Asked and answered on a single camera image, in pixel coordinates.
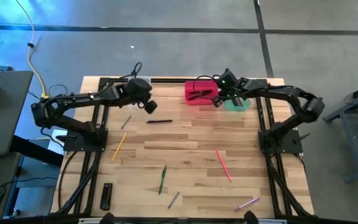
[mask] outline gray floor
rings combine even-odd
[[[9,2],[0,3],[0,24],[28,23],[16,2]],[[251,0],[22,2],[39,25],[258,27]],[[260,0],[260,6],[267,29],[358,30],[357,0]],[[28,31],[0,30],[0,65],[29,70],[25,56],[30,35]],[[74,92],[85,75],[127,74],[137,61],[143,62],[141,74],[146,76],[213,75],[226,67],[237,76],[267,76],[259,34],[38,31],[36,40],[33,62],[46,85],[64,84]],[[358,35],[272,34],[267,35],[267,44],[274,77],[322,96],[326,104],[323,116],[358,89]],[[40,94],[36,79],[30,89]],[[61,91],[57,88],[52,94]],[[23,138],[39,136],[29,109],[34,101],[31,96],[26,100],[17,127]],[[345,184],[341,179],[353,172],[354,165],[340,122],[327,125],[320,119],[299,130],[311,133],[303,146],[315,213],[358,221],[358,182]]]

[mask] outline green container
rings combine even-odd
[[[224,108],[228,111],[245,111],[249,108],[249,106],[251,105],[251,102],[249,101],[249,99],[242,99],[242,98],[238,98],[241,100],[242,106],[235,106],[232,100],[226,100],[223,104],[224,104]]]

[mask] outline wooden tabletop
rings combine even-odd
[[[84,77],[81,92],[96,91],[99,78]],[[281,78],[270,78],[268,82],[284,84]],[[259,218],[272,218],[267,169],[257,139],[260,128],[255,100],[251,100],[250,108],[243,112],[225,111],[223,106],[188,106],[182,83],[153,83],[152,86],[152,99],[158,104],[153,114],[137,106],[109,111],[108,145],[101,158],[92,216],[101,217],[106,213],[99,209],[101,192],[104,183],[112,182],[110,212],[117,217],[241,218],[247,210],[252,210]],[[287,102],[272,100],[272,106],[276,121],[290,116]],[[78,108],[75,118],[90,121],[92,112],[93,107]],[[121,130],[130,115],[132,119]],[[173,122],[146,124],[149,119],[172,119]],[[126,140],[116,160],[111,162],[125,132],[128,132]],[[216,149],[226,163],[232,182],[224,173]],[[65,156],[63,165],[69,155]],[[83,152],[77,153],[67,167],[62,183],[62,204],[78,185],[83,158]],[[158,195],[165,165],[167,174],[162,193]],[[294,155],[283,154],[283,165],[288,188],[302,206],[313,213],[302,163]],[[168,210],[178,191],[179,197]],[[87,194],[88,188],[84,191],[81,211]],[[284,212],[279,190],[278,195]],[[255,197],[260,200],[234,212],[238,205]],[[57,190],[51,212],[56,210]]]

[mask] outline black pen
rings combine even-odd
[[[150,121],[147,121],[146,123],[147,124],[153,124],[153,123],[167,123],[167,122],[172,122],[173,120],[150,120]]]

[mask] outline red container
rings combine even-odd
[[[187,100],[191,96],[199,95],[199,93],[190,93],[192,91],[203,91],[203,90],[212,90],[212,92],[208,95],[204,95],[202,97],[205,98],[214,98],[218,95],[218,87],[215,82],[212,80],[197,80],[195,88],[193,89],[194,81],[185,82],[185,100],[187,105],[211,105],[212,101],[208,99],[204,99],[201,97],[197,97],[194,100]]]

